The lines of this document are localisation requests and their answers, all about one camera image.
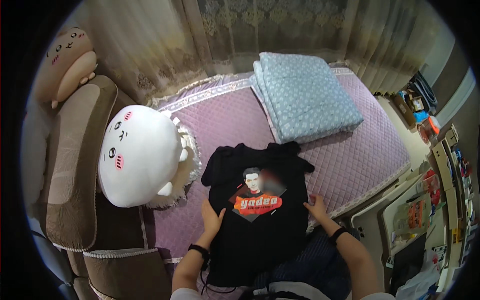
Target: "sheer curtain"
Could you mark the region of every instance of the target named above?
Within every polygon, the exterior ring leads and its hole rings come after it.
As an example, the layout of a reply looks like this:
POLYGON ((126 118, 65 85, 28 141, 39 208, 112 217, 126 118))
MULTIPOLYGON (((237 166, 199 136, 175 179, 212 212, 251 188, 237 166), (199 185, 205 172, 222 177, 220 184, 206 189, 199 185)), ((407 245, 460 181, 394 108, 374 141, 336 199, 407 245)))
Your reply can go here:
POLYGON ((182 0, 209 75, 252 70, 263 51, 347 60, 371 92, 394 93, 438 31, 419 0, 182 0))
POLYGON ((180 1, 85 0, 73 18, 99 71, 139 104, 207 77, 180 1))
POLYGON ((439 28, 421 0, 85 0, 73 18, 99 73, 140 104, 207 76, 252 71, 262 51, 347 61, 372 93, 394 93, 439 28))

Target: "black wristband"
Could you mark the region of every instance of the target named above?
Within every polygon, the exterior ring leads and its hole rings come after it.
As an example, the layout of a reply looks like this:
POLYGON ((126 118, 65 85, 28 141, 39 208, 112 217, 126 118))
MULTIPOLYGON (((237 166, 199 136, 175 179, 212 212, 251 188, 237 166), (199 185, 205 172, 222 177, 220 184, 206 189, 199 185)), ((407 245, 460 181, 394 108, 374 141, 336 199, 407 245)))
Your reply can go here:
POLYGON ((188 251, 192 249, 197 250, 202 254, 202 258, 204 259, 204 263, 202 264, 202 271, 205 271, 208 267, 208 263, 210 262, 210 253, 208 253, 207 249, 199 245, 190 244, 190 247, 188 247, 188 251))
POLYGON ((331 237, 328 238, 328 242, 335 246, 336 247, 336 239, 338 239, 338 237, 340 236, 340 234, 344 233, 344 232, 348 232, 345 227, 340 227, 339 229, 337 229, 337 231, 335 231, 334 234, 332 234, 331 237))

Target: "black cord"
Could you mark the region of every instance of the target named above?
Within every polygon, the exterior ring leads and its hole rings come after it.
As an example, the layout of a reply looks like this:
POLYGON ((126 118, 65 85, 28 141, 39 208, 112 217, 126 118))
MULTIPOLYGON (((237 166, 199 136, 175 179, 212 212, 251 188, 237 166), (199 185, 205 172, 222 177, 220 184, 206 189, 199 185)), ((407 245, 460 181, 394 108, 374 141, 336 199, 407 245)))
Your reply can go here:
POLYGON ((204 289, 209 289, 210 291, 214 292, 214 293, 218 293, 218 294, 229 294, 229 293, 233 293, 237 288, 233 288, 233 290, 229 290, 229 291, 226 291, 226 292, 221 292, 221 291, 216 291, 216 290, 213 290, 211 288, 208 287, 208 285, 205 283, 204 281, 204 276, 203 276, 203 272, 200 271, 200 280, 202 281, 202 283, 204 284, 204 287, 202 288, 202 293, 200 295, 203 296, 204 294, 204 289))

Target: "sofa armrest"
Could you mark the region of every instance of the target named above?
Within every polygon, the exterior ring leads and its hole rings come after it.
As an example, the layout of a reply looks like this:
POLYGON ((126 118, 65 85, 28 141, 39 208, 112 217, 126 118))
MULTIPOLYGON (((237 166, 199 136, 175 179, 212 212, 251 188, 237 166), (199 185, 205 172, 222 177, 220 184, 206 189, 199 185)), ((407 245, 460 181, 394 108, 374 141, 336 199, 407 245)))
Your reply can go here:
POLYGON ((171 283, 157 249, 84 252, 90 286, 103 299, 167 300, 171 283))
POLYGON ((88 277, 87 267, 85 265, 84 255, 81 252, 72 252, 67 250, 70 267, 75 275, 79 277, 88 277))
POLYGON ((78 300, 98 300, 99 297, 90 287, 88 278, 77 277, 73 280, 73 288, 77 293, 78 300))

